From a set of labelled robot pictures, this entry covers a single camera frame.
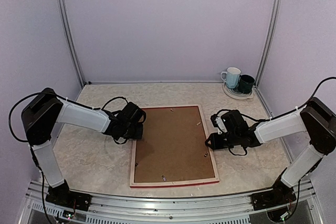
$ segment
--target dark green mug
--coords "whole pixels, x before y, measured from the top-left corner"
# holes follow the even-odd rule
[[[243,94],[250,94],[252,92],[254,83],[255,83],[255,79],[252,76],[243,74],[242,76],[240,76],[240,79],[238,82],[238,91]]]

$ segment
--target black cable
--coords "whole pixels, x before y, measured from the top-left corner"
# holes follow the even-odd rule
[[[233,152],[231,151],[231,148],[230,148],[230,147],[229,147],[228,149],[229,149],[229,152],[230,152],[232,155],[234,155],[234,156],[246,156],[246,155],[247,155],[247,150],[246,150],[246,148],[243,148],[244,151],[245,151],[245,154],[235,154],[235,153],[233,153]]]
[[[125,100],[126,103],[128,103],[128,101],[127,101],[127,99],[126,99],[125,97],[114,97],[114,98],[112,98],[111,100],[108,100],[108,101],[104,104],[104,106],[103,106],[101,109],[102,109],[102,110],[105,109],[105,107],[106,107],[107,104],[109,104],[110,102],[112,102],[112,101],[114,101],[114,100],[116,100],[116,99],[122,99],[122,100]]]
[[[331,76],[331,77],[328,77],[328,78],[323,79],[323,80],[316,86],[316,88],[315,88],[313,94],[310,96],[310,98],[309,98],[303,105],[301,105],[300,107],[298,107],[298,109],[301,109],[301,108],[303,108],[305,105],[307,105],[307,103],[314,97],[314,95],[316,94],[316,92],[317,92],[317,90],[320,88],[320,86],[321,86],[324,82],[329,81],[329,80],[336,80],[336,77],[335,77],[335,76]],[[294,112],[294,111],[296,111],[296,109],[293,109],[293,110],[291,110],[291,111],[288,111],[288,112],[285,112],[285,113],[283,113],[283,114],[281,114],[281,115],[278,115],[278,116],[272,118],[272,120],[277,119],[277,118],[279,118],[279,117],[281,117],[281,116],[284,116],[284,115],[288,115],[288,114],[290,114],[290,113],[292,113],[292,112]]]
[[[232,111],[232,110],[229,110],[229,109],[221,109],[221,110],[219,110],[217,113],[216,113],[216,116],[218,116],[221,112],[230,112],[230,111]],[[249,115],[245,115],[245,114],[241,114],[242,116],[244,116],[244,117],[246,117],[246,118],[249,118],[249,119],[251,119],[251,120],[253,120],[253,121],[255,121],[255,122],[266,122],[266,121],[269,121],[269,119],[255,119],[255,118],[253,118],[253,117],[251,117],[251,116],[249,116]]]
[[[258,123],[269,121],[269,119],[254,119],[254,118],[252,118],[251,116],[248,116],[248,115],[244,115],[244,114],[241,114],[241,115],[244,116],[244,117],[246,117],[246,118],[251,119],[252,121],[258,122]]]
[[[329,80],[336,80],[336,77],[335,77],[335,76],[331,76],[331,77],[328,77],[328,78],[323,79],[323,80],[316,86],[316,88],[315,88],[313,94],[309,97],[309,99],[308,99],[304,104],[302,104],[301,106],[299,106],[298,109],[302,109],[305,105],[307,105],[307,103],[314,97],[314,95],[316,94],[316,92],[318,91],[318,89],[320,88],[320,86],[321,86],[324,82],[329,81]],[[285,112],[285,113],[283,113],[283,114],[281,114],[281,115],[278,115],[278,116],[272,118],[272,120],[277,119],[277,118],[280,118],[280,117],[282,117],[282,116],[284,116],[284,115],[288,115],[288,114],[290,114],[290,113],[292,113],[292,112],[294,112],[294,111],[296,111],[296,110],[297,110],[297,109],[293,109],[293,110],[287,111],[287,112]],[[221,112],[223,112],[223,111],[232,111],[232,110],[222,109],[222,110],[219,110],[219,111],[216,113],[216,115],[218,116],[218,114],[221,113]],[[244,114],[241,114],[241,115],[244,116],[244,117],[246,117],[246,118],[249,118],[249,119],[251,119],[251,120],[253,120],[253,121],[255,121],[255,122],[267,122],[267,121],[270,121],[270,119],[254,119],[254,118],[252,118],[251,116],[248,116],[248,115],[244,115]]]
[[[41,174],[42,174],[42,205],[43,205],[44,214],[46,215],[46,218],[47,218],[48,222],[49,222],[50,224],[53,224],[53,223],[50,221],[50,219],[49,219],[49,216],[48,216],[48,214],[47,214],[47,210],[46,210],[46,204],[45,204],[45,202],[44,202],[44,180],[45,180],[45,179],[44,179],[44,173],[43,173],[41,167],[38,166],[38,168],[40,169]]]
[[[18,137],[15,135],[15,133],[14,133],[14,131],[13,131],[13,128],[12,128],[12,113],[13,113],[14,109],[15,109],[20,103],[22,103],[23,101],[25,101],[25,100],[27,100],[27,99],[29,99],[29,98],[31,98],[31,97],[34,97],[34,96],[36,96],[36,95],[40,95],[40,94],[53,95],[53,96],[58,97],[58,98],[60,98],[60,99],[62,99],[62,100],[64,100],[64,101],[71,102],[71,103],[73,103],[73,104],[75,104],[75,105],[81,106],[81,107],[86,108],[86,109],[91,109],[91,110],[92,110],[92,109],[95,109],[95,110],[96,110],[96,109],[100,109],[100,108],[92,108],[92,107],[83,105],[83,104],[81,104],[81,103],[78,103],[78,102],[75,102],[75,101],[71,101],[71,100],[66,99],[66,98],[64,98],[64,97],[62,97],[62,96],[60,96],[60,95],[58,95],[58,94],[55,94],[55,93],[37,92],[37,93],[33,93],[33,94],[30,94],[30,95],[27,95],[26,97],[22,98],[21,100],[19,100],[18,102],[16,102],[16,103],[14,104],[14,106],[13,106],[13,107],[11,108],[11,110],[9,111],[9,115],[8,115],[8,126],[9,126],[10,133],[11,133],[12,136],[13,136],[16,140],[18,140],[19,142],[27,143],[28,141],[27,141],[27,140],[20,139],[20,138],[18,138]]]
[[[127,142],[127,140],[128,139],[125,139],[125,141],[124,142],[122,142],[122,143],[119,143],[117,140],[115,140],[115,139],[113,139],[114,140],[114,142],[116,143],[116,144],[125,144],[126,142]]]
[[[296,200],[296,204],[295,204],[295,207],[294,207],[294,210],[293,212],[290,214],[290,216],[285,219],[285,221],[289,220],[295,213],[296,209],[298,208],[298,204],[299,204],[299,197],[300,197],[300,183],[301,183],[301,180],[299,180],[299,184],[298,184],[298,197],[297,197],[297,200]]]

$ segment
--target marble floor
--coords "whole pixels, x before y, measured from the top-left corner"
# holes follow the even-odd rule
[[[254,118],[266,118],[260,101],[238,101],[228,97],[220,83],[155,83],[86,85],[78,102],[102,106],[109,99],[124,96],[140,107],[200,104],[208,132],[215,132],[210,116],[220,109],[239,109]],[[107,110],[123,108],[113,101]],[[117,145],[110,136],[65,125],[54,151],[70,188],[92,193],[138,197],[199,197],[241,193],[271,186],[289,165],[280,140],[249,148],[245,157],[228,150],[215,151],[220,182],[183,188],[131,189],[129,187],[131,141]],[[239,147],[234,152],[243,152]]]

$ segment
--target coaster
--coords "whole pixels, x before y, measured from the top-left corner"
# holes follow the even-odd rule
[[[226,84],[223,84],[223,91],[226,93],[229,97],[236,99],[236,100],[247,100],[252,99],[254,97],[253,92],[250,94],[243,94],[238,91],[238,89],[229,89]]]

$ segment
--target purple wall panel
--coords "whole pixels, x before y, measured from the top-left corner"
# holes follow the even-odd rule
[[[256,75],[273,0],[66,0],[88,81]]]
[[[0,13],[0,222],[14,223],[38,172],[27,144],[15,141],[9,132],[9,110],[23,96],[44,87],[74,99],[80,86],[56,0],[0,0]],[[24,138],[22,108],[13,114],[13,127]]]
[[[304,103],[316,85],[336,76],[336,0],[282,0],[275,37],[260,90],[274,115]],[[336,112],[336,81],[317,95]],[[286,139],[296,157],[308,144],[306,135]],[[336,152],[311,175],[327,223],[336,217]]]

